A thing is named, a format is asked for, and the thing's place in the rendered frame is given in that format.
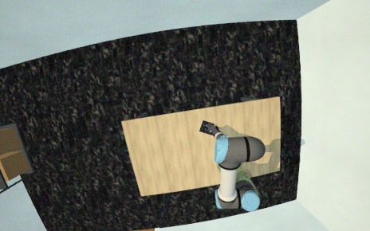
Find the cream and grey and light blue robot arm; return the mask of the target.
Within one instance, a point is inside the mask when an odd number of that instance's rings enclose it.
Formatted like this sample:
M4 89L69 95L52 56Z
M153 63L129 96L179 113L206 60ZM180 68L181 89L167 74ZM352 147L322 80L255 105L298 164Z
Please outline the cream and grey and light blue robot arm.
M206 126L213 134L218 132L211 122ZM215 134L215 140L217 144L215 160L220 166L221 172L221 189L219 187L215 191L217 207L219 209L243 208L246 211L255 211L260 205L260 197L248 181L236 182L237 169L242 162L253 162L262 158L266 152L264 143L260 139L250 136L228 138L222 132Z

